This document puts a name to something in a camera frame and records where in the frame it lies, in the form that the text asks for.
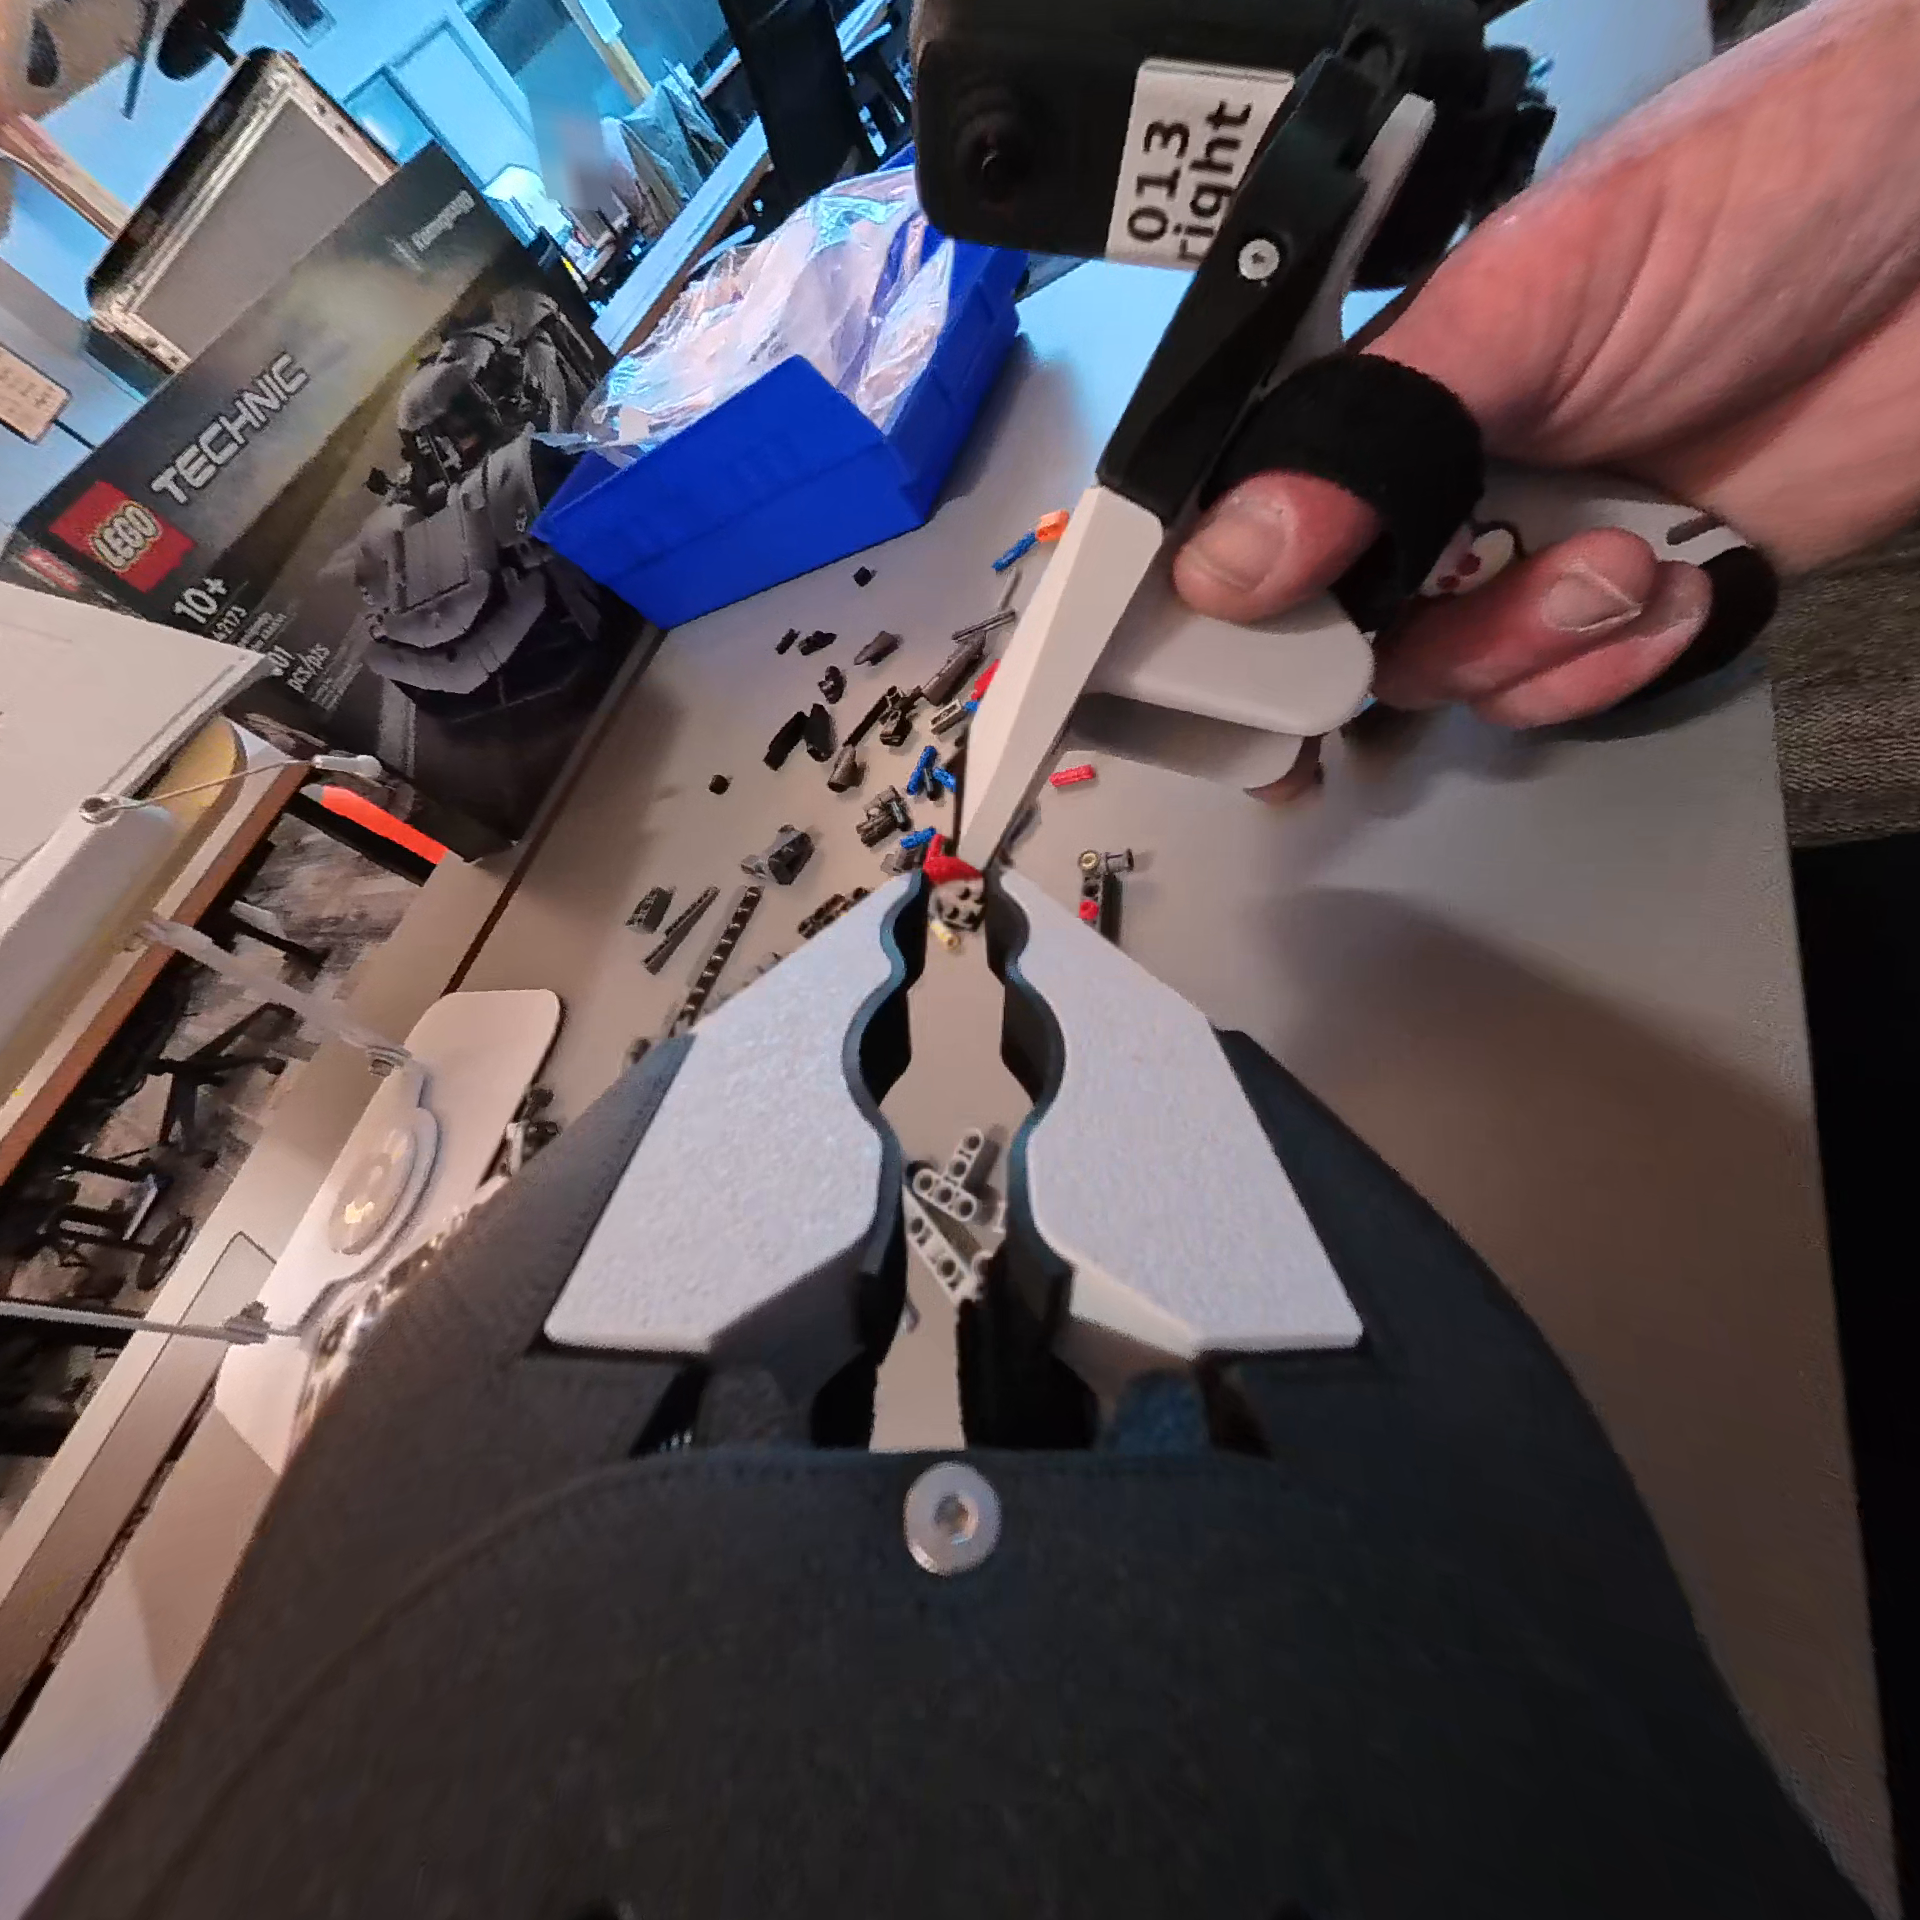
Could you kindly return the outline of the orange red stick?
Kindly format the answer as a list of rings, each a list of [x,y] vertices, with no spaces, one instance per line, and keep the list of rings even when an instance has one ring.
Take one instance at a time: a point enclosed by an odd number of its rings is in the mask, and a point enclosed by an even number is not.
[[[325,813],[355,827],[361,839],[369,839],[370,844],[405,852],[415,862],[424,862],[430,871],[448,858],[448,850],[439,839],[405,823],[353,786],[321,783],[317,794]]]

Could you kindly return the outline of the light grey lego liftarm assembly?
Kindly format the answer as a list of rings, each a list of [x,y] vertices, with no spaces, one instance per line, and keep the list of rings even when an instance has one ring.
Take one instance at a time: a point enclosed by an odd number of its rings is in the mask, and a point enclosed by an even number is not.
[[[1001,1247],[999,1153],[995,1129],[974,1124],[950,1155],[913,1162],[903,1174],[906,1251],[952,1307],[982,1299]]]

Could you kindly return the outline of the pile of loose lego pieces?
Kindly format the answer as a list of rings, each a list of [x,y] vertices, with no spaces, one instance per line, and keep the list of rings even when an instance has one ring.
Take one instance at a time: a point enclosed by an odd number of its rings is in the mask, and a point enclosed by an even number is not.
[[[1066,537],[1067,523],[1071,513],[1051,513],[1043,516],[1034,532],[1024,534],[1001,561],[997,561],[997,569],[1008,569],[1037,545],[1061,541]],[[858,745],[867,739],[867,733],[874,731],[874,724],[886,719],[886,727],[880,729],[880,743],[886,745],[887,741],[893,741],[895,745],[898,745],[913,731],[919,703],[934,701],[937,694],[944,697],[947,693],[955,694],[955,691],[960,691],[965,674],[971,670],[971,666],[977,666],[978,658],[985,655],[987,641],[1015,618],[1011,601],[1013,587],[1008,587],[1001,609],[993,618],[974,623],[974,628],[960,630],[953,638],[953,653],[923,689],[893,689],[880,697],[880,701],[858,722],[855,731],[848,733],[845,749],[833,762],[831,786],[835,794],[851,789],[863,777],[864,762],[861,762],[858,756]],[[889,855],[895,865],[887,869],[887,874],[909,874],[917,871],[919,865],[941,865],[941,855],[931,852],[934,844],[941,839],[937,830],[914,827],[906,801],[929,795],[937,801],[943,794],[955,791],[959,774],[952,765],[941,762],[941,739],[971,724],[971,718],[982,706],[982,700],[985,697],[995,671],[997,663],[987,663],[978,671],[974,685],[968,691],[968,700],[953,697],[947,706],[934,713],[934,718],[929,719],[929,743],[909,774],[906,794],[897,791],[895,786],[878,789],[871,795],[867,811],[861,815],[855,834],[864,849],[875,849],[889,834],[898,837],[898,850]],[[786,754],[790,748],[798,745],[802,733],[813,739],[814,722],[826,724],[829,719],[831,713],[822,703],[813,706],[807,713],[795,710],[793,715],[790,715],[792,724],[784,727],[784,731],[776,741],[776,745],[781,748],[776,762],[784,764],[783,754]],[[744,929],[752,922],[752,913],[763,894],[763,886],[793,883],[806,871],[807,862],[813,860],[813,852],[814,839],[807,830],[783,826],[769,850],[744,862],[742,871],[751,878],[752,885],[742,895],[734,919],[728,924],[728,929],[719,938],[719,945],[705,959],[705,969],[698,974],[694,988],[689,990],[685,1006],[666,1022],[663,1039],[679,1038],[696,1026],[701,1012],[706,1007],[706,1001],[714,993],[714,982],[726,971],[733,951],[738,946]],[[662,915],[670,906],[667,898],[670,889],[656,886],[635,906],[635,913],[632,915],[632,925],[654,931],[662,922]],[[685,945],[685,939],[694,932],[694,929],[715,898],[719,889],[710,886],[675,922],[667,924],[659,945],[643,959],[649,974],[662,971],[662,966]],[[853,895],[835,895],[838,902],[818,907],[813,915],[813,919],[807,919],[801,925],[801,938],[810,939],[822,925],[829,924],[829,919],[842,915],[861,898],[864,898],[864,894],[861,894],[858,889]]]

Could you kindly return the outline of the blue plastic bin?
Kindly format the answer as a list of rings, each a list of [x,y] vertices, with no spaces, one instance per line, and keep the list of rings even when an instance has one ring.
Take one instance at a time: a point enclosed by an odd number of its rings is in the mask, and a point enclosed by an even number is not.
[[[923,525],[1015,345],[1026,253],[960,244],[941,341],[889,428],[798,356],[659,451],[589,451],[535,537],[662,630]]]

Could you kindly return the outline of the white plastic device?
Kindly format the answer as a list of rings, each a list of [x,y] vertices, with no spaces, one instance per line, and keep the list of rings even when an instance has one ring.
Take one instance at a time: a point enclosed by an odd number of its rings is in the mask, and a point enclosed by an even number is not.
[[[373,1133],[343,1158],[321,1219],[325,1281],[299,1317],[306,1428],[443,1241],[552,1139],[537,1076],[561,1033],[549,990],[443,996],[407,1039],[410,1062],[369,1107]]]

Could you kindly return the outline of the black lego set box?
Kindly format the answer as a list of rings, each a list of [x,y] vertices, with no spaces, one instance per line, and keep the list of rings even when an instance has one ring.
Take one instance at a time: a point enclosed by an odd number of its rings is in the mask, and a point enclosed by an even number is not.
[[[378,759],[487,858],[641,633],[537,532],[610,367],[567,265],[424,150],[25,510],[8,574],[255,653],[238,724]]]

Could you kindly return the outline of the person's right hand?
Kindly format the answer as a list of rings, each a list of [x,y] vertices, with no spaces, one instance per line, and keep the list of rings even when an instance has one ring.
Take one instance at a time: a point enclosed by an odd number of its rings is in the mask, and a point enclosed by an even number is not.
[[[1791,578],[1915,518],[1915,287],[1919,4],[1808,4],[1512,201],[1374,353],[1453,388],[1497,460],[1635,475]],[[1255,623],[1379,532],[1330,482],[1258,473],[1170,575],[1190,609]],[[1377,697],[1562,727],[1658,681],[1710,613],[1704,569],[1577,534],[1414,609]]]

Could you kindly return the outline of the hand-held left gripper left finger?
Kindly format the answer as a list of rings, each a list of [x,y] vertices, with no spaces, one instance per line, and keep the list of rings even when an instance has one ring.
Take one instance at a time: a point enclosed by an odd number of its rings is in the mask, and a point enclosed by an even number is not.
[[[903,875],[667,1047],[545,1335],[759,1366],[795,1397],[875,1369],[906,1307],[906,1155],[883,1100],[919,978],[921,878]]]

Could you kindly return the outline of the silver aluminium case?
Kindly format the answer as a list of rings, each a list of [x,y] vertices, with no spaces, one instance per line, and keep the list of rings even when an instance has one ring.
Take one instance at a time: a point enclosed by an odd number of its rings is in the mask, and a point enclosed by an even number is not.
[[[87,322],[178,372],[398,163],[286,53],[246,54],[87,276]]]

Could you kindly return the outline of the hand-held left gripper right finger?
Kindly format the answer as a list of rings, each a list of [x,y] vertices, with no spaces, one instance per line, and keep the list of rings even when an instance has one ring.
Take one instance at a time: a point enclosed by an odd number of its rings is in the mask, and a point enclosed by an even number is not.
[[[1361,1314],[1223,1036],[1021,874],[993,878],[999,1051],[1029,1094],[1005,1285],[1099,1397],[1216,1361],[1351,1354]]]

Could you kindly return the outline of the white flat box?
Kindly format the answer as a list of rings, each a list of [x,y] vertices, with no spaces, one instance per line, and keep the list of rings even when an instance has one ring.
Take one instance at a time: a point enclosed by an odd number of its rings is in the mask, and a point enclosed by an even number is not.
[[[2,875],[85,801],[153,780],[267,674],[243,647],[5,582]]]

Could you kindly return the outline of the clear plastic bags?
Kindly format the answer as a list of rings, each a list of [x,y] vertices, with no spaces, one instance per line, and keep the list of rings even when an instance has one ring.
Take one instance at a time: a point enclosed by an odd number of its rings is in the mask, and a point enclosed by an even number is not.
[[[769,237],[722,247],[591,391],[575,436],[641,458],[802,361],[875,428],[895,426],[950,322],[959,244],[911,166],[822,189]]]

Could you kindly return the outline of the small red grey lego assembly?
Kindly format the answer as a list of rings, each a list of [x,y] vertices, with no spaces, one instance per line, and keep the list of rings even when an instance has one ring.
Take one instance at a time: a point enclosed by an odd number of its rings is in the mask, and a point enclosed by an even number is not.
[[[985,919],[985,875],[941,834],[929,839],[919,871],[929,885],[929,934],[950,953],[959,953]]]

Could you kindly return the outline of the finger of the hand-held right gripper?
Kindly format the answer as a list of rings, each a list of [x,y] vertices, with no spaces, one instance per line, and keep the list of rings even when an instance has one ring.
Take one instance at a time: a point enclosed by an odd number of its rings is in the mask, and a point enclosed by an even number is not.
[[[1149,510],[1104,486],[1075,506],[968,733],[955,852],[971,867],[997,858],[1090,693],[1272,729],[1367,703],[1377,653],[1333,596],[1258,621],[1203,614],[1175,593],[1166,547]]]
[[[1111,754],[1254,794],[1293,777],[1306,743],[1337,731],[1349,719],[1351,715],[1342,713],[1337,719],[1286,722],[1272,729],[1090,693],[1072,710],[1061,748]]]

